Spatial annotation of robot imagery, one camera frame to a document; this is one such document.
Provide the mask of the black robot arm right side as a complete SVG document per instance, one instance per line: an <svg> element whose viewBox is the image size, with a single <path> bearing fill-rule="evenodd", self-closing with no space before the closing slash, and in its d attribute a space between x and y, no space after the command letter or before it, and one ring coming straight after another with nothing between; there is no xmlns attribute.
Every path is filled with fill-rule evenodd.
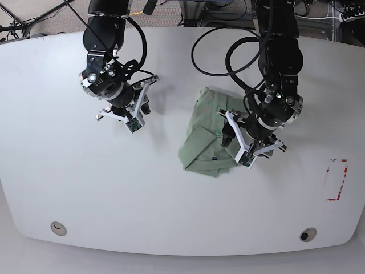
<svg viewBox="0 0 365 274"><path fill-rule="evenodd" d="M159 78L149 72L147 78L129 83L134 73L142 71L147 58L145 34L129 16L131 4L131 1L90 2L90 17L83 34L87 65L79 76L80 85L88 95L109 104L99 111L96 119L114 118L134 133L144 127L143 117L151 112L147 91ZM127 22L140 34L142 55L139 61L133 59L122 64L117 54L124 43Z"/></svg>

